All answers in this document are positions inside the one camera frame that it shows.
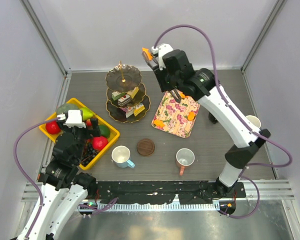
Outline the chocolate cherry cake slice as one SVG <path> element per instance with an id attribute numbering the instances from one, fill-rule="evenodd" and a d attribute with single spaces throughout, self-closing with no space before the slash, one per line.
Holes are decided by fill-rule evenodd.
<path id="1" fill-rule="evenodd" d="M 120 99 L 117 100 L 117 104 L 119 107 L 124 107 L 131 101 L 132 98 L 128 94 L 125 94 Z"/>

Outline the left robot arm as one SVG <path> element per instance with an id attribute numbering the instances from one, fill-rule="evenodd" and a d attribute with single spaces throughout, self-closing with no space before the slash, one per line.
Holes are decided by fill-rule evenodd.
<path id="1" fill-rule="evenodd" d="M 18 240 L 57 240 L 73 212 L 84 199 L 92 199 L 97 193 L 96 178 L 79 173 L 86 141 L 100 136 L 99 121 L 91 119 L 91 128 L 84 123 L 67 127 L 66 118 L 52 118 L 64 131 L 60 134 L 52 150 L 52 160 L 40 177 L 38 186 L 29 182 L 39 194 L 31 216 L 16 237 Z"/>

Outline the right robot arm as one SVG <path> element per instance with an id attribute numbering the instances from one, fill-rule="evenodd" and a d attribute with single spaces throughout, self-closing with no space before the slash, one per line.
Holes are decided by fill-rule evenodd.
<path id="1" fill-rule="evenodd" d="M 207 68 L 194 70 L 183 50 L 165 45 L 152 49 L 150 56 L 161 91 L 180 91 L 191 97 L 209 111 L 233 140 L 233 146 L 225 154 L 226 164 L 216 179 L 217 193 L 228 197 L 243 169 L 271 133 L 249 122 L 226 95 L 216 75 Z"/>

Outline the floral rectangular tray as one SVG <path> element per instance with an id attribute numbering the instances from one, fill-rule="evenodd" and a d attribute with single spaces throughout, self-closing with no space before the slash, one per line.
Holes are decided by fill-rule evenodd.
<path id="1" fill-rule="evenodd" d="M 172 95 L 166 92 L 156 110 L 151 125 L 157 130 L 186 139 L 191 135 L 199 109 L 200 104 L 191 97 L 181 98 L 181 102 L 177 103 Z M 195 119 L 192 121 L 187 119 L 189 112 L 196 114 Z M 154 124 L 156 119 L 163 121 L 165 126 L 163 128 L 156 126 Z"/>

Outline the yellow triangle cake slice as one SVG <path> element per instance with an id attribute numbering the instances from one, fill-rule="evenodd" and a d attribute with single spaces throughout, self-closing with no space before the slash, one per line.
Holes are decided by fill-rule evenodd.
<path id="1" fill-rule="evenodd" d="M 145 106 L 143 103 L 139 103 L 134 107 L 133 115 L 136 117 L 138 116 L 141 112 L 145 110 Z"/>

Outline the round wooden coaster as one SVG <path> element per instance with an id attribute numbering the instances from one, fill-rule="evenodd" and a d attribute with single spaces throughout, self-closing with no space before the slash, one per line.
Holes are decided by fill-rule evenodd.
<path id="1" fill-rule="evenodd" d="M 143 138 L 137 143 L 136 150 L 141 156 L 150 156 L 155 151 L 155 143 L 149 138 Z"/>

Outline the cream cake slice with kiwi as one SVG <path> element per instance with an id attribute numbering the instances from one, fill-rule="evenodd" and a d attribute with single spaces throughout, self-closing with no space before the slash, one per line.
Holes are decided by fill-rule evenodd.
<path id="1" fill-rule="evenodd" d="M 129 91 L 127 94 L 134 99 L 137 93 L 139 92 L 139 87 L 136 86 L 133 90 Z"/>

